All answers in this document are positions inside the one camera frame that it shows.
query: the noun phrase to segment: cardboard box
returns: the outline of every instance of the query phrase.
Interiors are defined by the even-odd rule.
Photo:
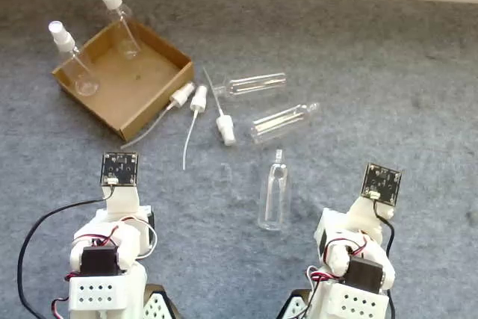
[[[113,46],[112,25],[102,29],[83,48],[100,79],[92,96],[80,96],[63,72],[52,74],[60,86],[111,127],[123,140],[132,139],[169,103],[170,95],[194,77],[191,59],[136,22],[141,53],[126,60]]]

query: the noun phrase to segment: white 3d-printed part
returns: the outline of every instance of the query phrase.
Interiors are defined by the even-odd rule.
[[[304,300],[301,297],[294,297],[289,302],[284,315],[282,315],[282,319],[295,318],[304,309]]]
[[[69,280],[69,310],[118,310],[128,306],[126,276],[86,276]]]
[[[161,294],[152,294],[144,306],[143,319],[173,319]]]
[[[335,283],[330,288],[325,306],[325,312],[332,318],[384,319],[388,297]]]

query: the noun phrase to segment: bottle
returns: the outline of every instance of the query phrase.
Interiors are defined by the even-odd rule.
[[[263,143],[305,125],[318,112],[319,104],[299,104],[252,121],[250,134],[255,143]]]
[[[113,23],[113,42],[126,59],[135,58],[141,51],[137,29],[132,22],[133,12],[122,0],[103,0]]]
[[[63,71],[74,84],[75,91],[82,96],[93,95],[99,88],[99,80],[88,54],[78,49],[75,40],[61,22],[50,22],[48,29],[58,47],[60,59],[65,62]]]
[[[291,186],[289,171],[281,149],[276,150],[276,160],[261,186],[258,225],[270,231],[279,231],[288,224],[291,211]]]
[[[256,93],[258,91],[262,92],[262,90],[285,87],[286,84],[287,78],[285,77],[285,74],[279,72],[276,74],[225,80],[224,85],[215,87],[214,91],[218,96],[235,98],[247,93]]]

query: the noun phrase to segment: empty plastic bottle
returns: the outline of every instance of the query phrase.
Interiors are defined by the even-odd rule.
[[[261,186],[258,225],[270,231],[283,229],[291,211],[291,189],[287,166],[281,149]]]
[[[122,0],[103,0],[108,16],[113,23],[114,45],[127,59],[136,57],[141,51],[137,29],[131,20],[133,12]]]
[[[65,62],[62,69],[74,84],[75,91],[82,96],[93,95],[99,88],[99,80],[88,54],[79,50],[61,22],[50,22],[48,29],[58,47],[61,61]]]

